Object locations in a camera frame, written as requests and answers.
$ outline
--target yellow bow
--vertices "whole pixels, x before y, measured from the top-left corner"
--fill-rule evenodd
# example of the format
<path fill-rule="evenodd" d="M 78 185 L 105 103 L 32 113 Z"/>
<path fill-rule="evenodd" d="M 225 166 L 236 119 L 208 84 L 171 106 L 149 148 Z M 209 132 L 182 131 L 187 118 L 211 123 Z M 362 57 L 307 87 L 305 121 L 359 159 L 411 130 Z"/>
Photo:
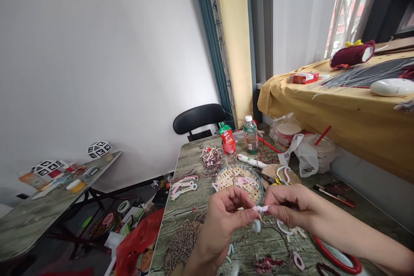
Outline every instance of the yellow bow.
<path fill-rule="evenodd" d="M 361 42 L 361 40 L 356 41 L 355 43 L 351 43 L 351 42 L 346 42 L 345 45 L 346 47 L 351 47 L 351 46 L 358 46 L 358 45 L 362 45 L 363 43 Z"/>

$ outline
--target black chair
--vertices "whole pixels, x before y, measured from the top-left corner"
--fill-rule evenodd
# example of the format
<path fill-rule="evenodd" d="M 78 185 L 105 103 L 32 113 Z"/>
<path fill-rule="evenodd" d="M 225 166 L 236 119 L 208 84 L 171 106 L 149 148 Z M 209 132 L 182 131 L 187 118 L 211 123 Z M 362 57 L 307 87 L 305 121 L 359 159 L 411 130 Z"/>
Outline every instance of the black chair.
<path fill-rule="evenodd" d="M 218 123 L 224 122 L 225 119 L 226 112 L 223 107 L 217 103 L 210 103 L 184 111 L 175 118 L 172 128 L 178 135 L 190 133 L 190 137 L 194 141 L 197 139 L 194 139 L 192 130 L 213 123 L 219 128 Z"/>

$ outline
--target black and white patterned cube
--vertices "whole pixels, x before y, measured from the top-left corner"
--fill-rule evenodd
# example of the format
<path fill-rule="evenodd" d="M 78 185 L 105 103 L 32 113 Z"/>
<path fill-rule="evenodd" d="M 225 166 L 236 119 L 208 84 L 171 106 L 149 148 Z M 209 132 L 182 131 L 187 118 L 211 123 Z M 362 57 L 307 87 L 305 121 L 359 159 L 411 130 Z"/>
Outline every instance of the black and white patterned cube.
<path fill-rule="evenodd" d="M 88 148 L 88 155 L 93 159 L 98 158 L 104 155 L 110 149 L 112 149 L 112 146 L 108 142 L 98 141 Z"/>
<path fill-rule="evenodd" d="M 44 176 L 60 167 L 60 165 L 61 163 L 58 160 L 47 160 L 33 166 L 30 171 Z"/>

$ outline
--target red straw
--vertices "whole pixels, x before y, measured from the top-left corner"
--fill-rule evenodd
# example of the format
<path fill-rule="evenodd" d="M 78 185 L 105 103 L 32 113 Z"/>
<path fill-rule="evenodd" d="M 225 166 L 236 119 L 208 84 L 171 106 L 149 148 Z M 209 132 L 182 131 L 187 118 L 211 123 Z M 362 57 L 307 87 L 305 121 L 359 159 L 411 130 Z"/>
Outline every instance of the red straw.
<path fill-rule="evenodd" d="M 276 149 L 274 146 L 272 146 L 270 143 L 268 143 L 267 141 L 265 141 L 263 138 L 258 137 L 258 139 L 263 142 L 266 146 L 268 146 L 270 149 L 272 149 L 273 151 L 275 151 L 276 153 L 282 153 L 280 152 L 278 149 Z"/>
<path fill-rule="evenodd" d="M 331 129 L 331 125 L 329 125 L 325 131 L 323 132 L 323 134 L 319 137 L 318 141 L 315 142 L 315 145 L 318 145 L 320 143 L 320 141 L 326 136 L 326 134 L 329 132 L 329 130 Z"/>

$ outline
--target marker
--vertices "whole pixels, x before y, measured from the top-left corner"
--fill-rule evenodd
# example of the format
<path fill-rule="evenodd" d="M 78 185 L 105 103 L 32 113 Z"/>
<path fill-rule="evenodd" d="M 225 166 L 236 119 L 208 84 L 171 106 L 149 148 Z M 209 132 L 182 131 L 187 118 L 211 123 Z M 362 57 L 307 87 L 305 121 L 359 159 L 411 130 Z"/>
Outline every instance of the marker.
<path fill-rule="evenodd" d="M 329 189 L 327 189 L 327 188 L 325 188 L 321 185 L 314 185 L 314 189 L 318 190 L 321 193 L 324 193 L 325 195 L 328 195 L 328 196 L 336 199 L 337 201 L 340 201 L 341 203 L 343 203 L 344 205 L 347 205 L 348 207 L 351 207 L 351 208 L 355 207 L 353 201 L 351 201 L 351 200 L 343 197 L 342 195 L 339 195 L 338 193 L 336 193 L 332 190 L 329 190 Z"/>

